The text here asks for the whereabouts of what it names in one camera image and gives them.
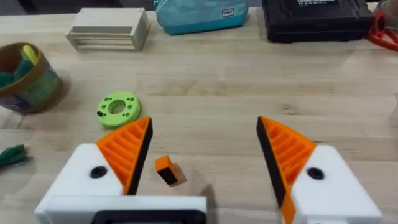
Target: blue pouch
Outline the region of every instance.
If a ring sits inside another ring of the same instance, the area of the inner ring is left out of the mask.
[[[246,0],[154,0],[158,23],[170,35],[244,24]]]

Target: green 3d printed part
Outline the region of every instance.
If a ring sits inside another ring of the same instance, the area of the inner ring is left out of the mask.
[[[97,107],[97,118],[107,128],[116,129],[138,118],[141,104],[129,91],[116,91],[106,96]]]

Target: black case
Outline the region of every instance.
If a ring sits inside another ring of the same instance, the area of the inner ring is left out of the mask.
[[[365,0],[262,0],[262,7],[270,42],[357,40],[374,19]]]

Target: small orange block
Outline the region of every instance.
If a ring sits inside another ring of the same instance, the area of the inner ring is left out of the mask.
[[[168,155],[156,159],[155,169],[168,185],[178,182],[177,173]]]

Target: light wooden crate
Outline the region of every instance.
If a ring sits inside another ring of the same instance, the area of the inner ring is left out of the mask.
[[[141,50],[149,31],[144,8],[83,8],[66,37],[76,50]]]

